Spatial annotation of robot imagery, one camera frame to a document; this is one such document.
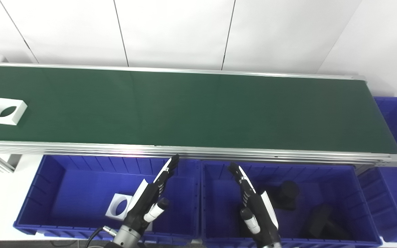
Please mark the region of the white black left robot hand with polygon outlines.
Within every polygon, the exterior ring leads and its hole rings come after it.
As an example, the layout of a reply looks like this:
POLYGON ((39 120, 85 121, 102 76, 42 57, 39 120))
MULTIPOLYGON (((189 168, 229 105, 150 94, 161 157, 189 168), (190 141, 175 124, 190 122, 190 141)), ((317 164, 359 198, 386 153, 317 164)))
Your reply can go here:
POLYGON ((123 221, 127 231, 142 235, 149 224, 158 218, 169 206, 167 198, 160 198, 167 181, 174 175, 180 160, 179 154, 172 156, 162 167, 153 182, 148 183, 141 191, 134 205, 128 210, 123 221))

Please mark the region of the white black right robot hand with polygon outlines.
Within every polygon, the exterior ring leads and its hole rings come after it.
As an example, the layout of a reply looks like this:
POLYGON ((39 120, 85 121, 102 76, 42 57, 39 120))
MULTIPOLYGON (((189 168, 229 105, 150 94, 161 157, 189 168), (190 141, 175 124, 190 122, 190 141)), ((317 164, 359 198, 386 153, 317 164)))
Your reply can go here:
POLYGON ((227 167, 239 185, 242 197, 241 219, 258 248, 281 248, 278 221, 267 192, 256 192, 249 177, 235 162, 227 167))

